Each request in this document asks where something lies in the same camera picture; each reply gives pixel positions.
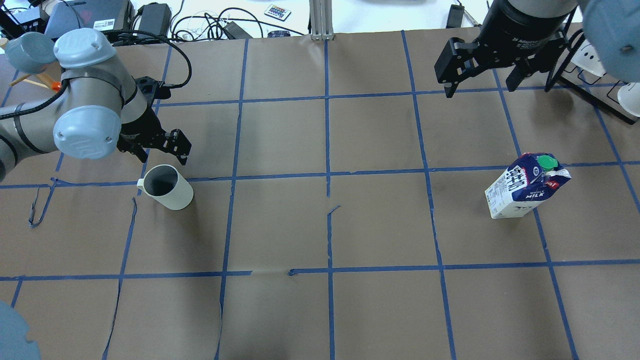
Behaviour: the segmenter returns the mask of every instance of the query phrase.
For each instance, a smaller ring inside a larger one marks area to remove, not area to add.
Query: green cap
[[[549,155],[540,155],[536,160],[544,171],[551,171],[558,166],[558,161]]]

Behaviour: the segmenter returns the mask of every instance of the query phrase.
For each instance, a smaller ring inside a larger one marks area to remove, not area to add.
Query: blue grid
[[[431,193],[431,180],[430,173],[433,172],[452,172],[452,171],[482,171],[482,170],[502,170],[507,167],[508,164],[501,166],[487,166],[487,167],[444,167],[444,168],[430,168],[428,166],[428,159],[424,149],[424,142],[422,137],[422,128],[420,123],[420,112],[417,102],[417,96],[423,94],[444,94],[443,90],[432,90],[432,91],[417,91],[415,88],[415,81],[413,78],[413,69],[411,64],[411,58],[409,53],[408,44],[406,41],[406,36],[404,31],[401,32],[404,53],[406,56],[407,67],[409,71],[410,83],[411,83],[411,91],[410,92],[393,92],[393,93],[377,93],[377,94],[347,94],[347,95],[330,95],[329,93],[329,57],[328,57],[328,42],[324,42],[324,80],[325,80],[325,90],[324,96],[310,96],[310,97],[283,97],[283,98],[274,98],[274,99],[244,99],[244,82],[246,75],[246,61],[248,54],[248,40],[245,40],[244,43],[244,54],[243,54],[243,68],[241,73],[241,87],[239,99],[237,101],[204,101],[204,102],[180,102],[180,103],[169,103],[163,104],[160,100],[158,100],[154,105],[154,110],[157,113],[160,107],[165,106],[191,106],[191,105],[209,105],[209,104],[238,104],[239,107],[239,115],[237,120],[236,127],[236,144],[234,151],[234,166],[233,166],[233,174],[230,177],[215,177],[215,178],[189,178],[189,182],[201,182],[201,181],[231,181],[231,189],[230,189],[230,197],[229,197],[229,207],[228,207],[228,218],[227,218],[227,233],[225,237],[225,253],[223,258],[223,270],[220,272],[183,272],[183,273],[163,273],[163,274],[125,274],[125,268],[129,253],[129,247],[131,244],[131,238],[133,229],[135,226],[135,215],[137,211],[137,207],[135,205],[131,216],[131,224],[129,226],[129,232],[127,234],[127,241],[125,243],[125,250],[122,258],[122,264],[120,268],[119,274],[95,274],[95,275],[22,275],[16,277],[0,277],[0,281],[15,281],[16,289],[12,299],[12,306],[15,306],[16,301],[19,298],[20,289],[24,281],[60,281],[60,280],[99,280],[99,279],[117,279],[118,280],[118,299],[120,296],[120,290],[122,289],[122,282],[124,279],[160,279],[160,278],[175,278],[175,277],[221,277],[221,288],[220,288],[220,308],[221,312],[224,307],[225,300],[225,286],[226,280],[228,276],[249,276],[252,274],[251,271],[228,271],[228,253],[230,246],[230,236],[231,236],[231,226],[233,219],[233,207],[234,207],[234,195],[236,188],[236,181],[244,181],[244,180],[254,180],[254,179],[284,179],[284,178],[295,178],[295,177],[325,177],[326,178],[326,191],[327,196],[331,195],[331,177],[332,176],[359,176],[359,175],[373,175],[373,174],[411,174],[411,173],[423,173],[425,177],[426,183],[426,192],[428,195],[429,201],[429,215],[430,221],[433,229],[433,237],[434,237],[434,246],[436,250],[436,258],[437,265],[412,265],[412,266],[356,266],[356,267],[342,267],[342,268],[334,268],[333,267],[333,252],[332,252],[332,214],[334,211],[339,208],[333,208],[327,214],[327,250],[328,250],[328,264],[326,268],[300,268],[300,269],[291,269],[289,271],[289,275],[298,275],[298,274],[327,274],[328,275],[328,314],[329,314],[329,332],[330,332],[330,358],[332,360],[335,359],[335,319],[333,312],[333,274],[334,273],[357,273],[357,272],[388,272],[388,271],[438,271],[440,273],[440,284],[442,290],[442,299],[444,305],[444,316],[445,322],[447,326],[447,335],[449,339],[449,347],[451,351],[451,358],[456,359],[456,350],[455,350],[455,342],[454,342],[454,329],[451,325],[451,314],[449,309],[449,302],[447,298],[447,288],[445,281],[445,270],[473,270],[473,269],[493,269],[493,268],[543,268],[547,267],[550,273],[550,278],[554,287],[554,291],[556,293],[556,299],[558,302],[558,307],[562,316],[563,325],[566,332],[566,337],[568,340],[568,344],[570,350],[572,351],[572,356],[574,359],[578,359],[577,350],[575,348],[575,344],[573,343],[571,329],[566,317],[566,313],[564,310],[564,305],[562,301],[562,296],[560,294],[560,289],[557,284],[556,276],[555,276],[555,267],[559,266],[588,266],[588,265],[630,265],[630,264],[640,264],[640,259],[601,259],[601,260],[585,260],[585,261],[553,261],[550,253],[547,249],[547,243],[544,235],[543,224],[540,220],[540,216],[537,210],[534,210],[534,216],[536,219],[536,224],[538,226],[538,231],[540,233],[541,244],[545,253],[545,262],[532,262],[532,263],[479,263],[479,264],[445,264],[442,260],[442,255],[438,246],[438,236],[436,231],[436,222],[434,218],[434,204],[433,204],[433,196]],[[171,58],[172,49],[168,48],[166,62],[164,66],[163,72],[163,80],[166,78],[166,73],[168,70],[170,58]],[[502,106],[504,108],[504,113],[507,118],[509,130],[511,132],[511,136],[513,138],[513,143],[518,155],[521,154],[520,147],[518,144],[518,139],[515,133],[515,129],[513,127],[513,123],[511,121],[511,117],[509,114],[509,109],[506,104],[506,100],[504,97],[505,88],[500,84],[497,72],[494,70],[494,78],[496,81],[496,88],[478,88],[478,89],[460,89],[458,92],[498,92],[500,95],[500,99],[502,101]],[[583,83],[582,87],[584,87],[587,91],[589,91],[592,87],[599,86],[612,86],[612,84],[596,84],[596,85],[588,85],[587,83]],[[555,88],[568,88],[567,86],[555,86]],[[543,86],[521,86],[517,91],[527,91],[527,90],[542,90]],[[2,106],[6,103],[7,99],[10,96],[11,89],[9,89],[3,99]],[[390,96],[402,96],[402,95],[410,95],[413,99],[413,106],[415,112],[415,120],[416,126],[419,136],[419,144],[420,144],[420,154],[422,156],[423,168],[411,168],[411,169],[394,169],[394,170],[367,170],[367,171],[356,171],[356,172],[332,172],[330,168],[330,99],[344,99],[344,98],[358,98],[358,97],[390,97]],[[296,173],[296,174],[276,174],[276,175],[257,175],[257,176],[238,176],[237,175],[237,162],[238,162],[238,152],[239,152],[239,141],[240,141],[240,132],[241,132],[241,120],[242,120],[242,108],[244,102],[273,102],[273,101],[305,101],[305,100],[314,100],[314,99],[324,99],[325,101],[325,126],[326,126],[326,172],[321,173]],[[600,110],[594,106],[594,111],[596,116],[598,117],[600,124],[602,126],[603,131],[609,141],[611,149],[616,157],[616,161],[610,162],[602,162],[602,163],[573,163],[573,164],[563,164],[566,167],[596,167],[596,166],[617,166],[620,167],[623,176],[627,182],[628,189],[630,191],[631,196],[636,204],[638,212],[640,212],[640,202],[638,201],[636,192],[630,178],[625,170],[625,165],[640,165],[640,161],[622,161],[616,146],[611,138],[609,130],[606,126],[602,118],[602,114]],[[56,172],[60,170],[60,167],[64,160],[64,154],[60,155],[58,163],[56,165]],[[143,164],[141,168],[141,175],[143,175],[146,171],[147,164]],[[3,189],[16,189],[16,188],[48,188],[49,196],[44,205],[44,209],[42,211],[42,216],[44,217],[46,214],[46,210],[51,201],[51,197],[53,195],[55,187],[75,187],[75,186],[131,186],[136,184],[136,181],[121,181],[121,182],[104,182],[104,183],[70,183],[63,181],[61,179],[52,178],[51,184],[15,184],[15,185],[0,185],[0,190]],[[108,346],[103,353],[103,359],[106,359],[108,356]],[[218,345],[218,349],[216,351],[217,360],[219,358],[220,344]]]

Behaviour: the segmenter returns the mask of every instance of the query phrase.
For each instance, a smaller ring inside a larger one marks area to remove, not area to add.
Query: blue and white carton
[[[519,218],[571,179],[552,154],[525,153],[484,191],[492,218]]]

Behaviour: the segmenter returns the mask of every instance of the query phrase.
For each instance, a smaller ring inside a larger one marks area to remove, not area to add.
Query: remote control
[[[271,4],[267,8],[267,10],[264,11],[264,14],[274,19],[284,21],[287,20],[288,16],[291,14],[291,11]]]

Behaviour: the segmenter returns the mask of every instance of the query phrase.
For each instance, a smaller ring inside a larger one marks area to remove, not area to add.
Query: white mug
[[[633,116],[640,117],[640,83],[629,83],[618,90],[620,106]]]
[[[193,199],[193,188],[171,165],[153,167],[137,186],[170,210],[184,209]]]

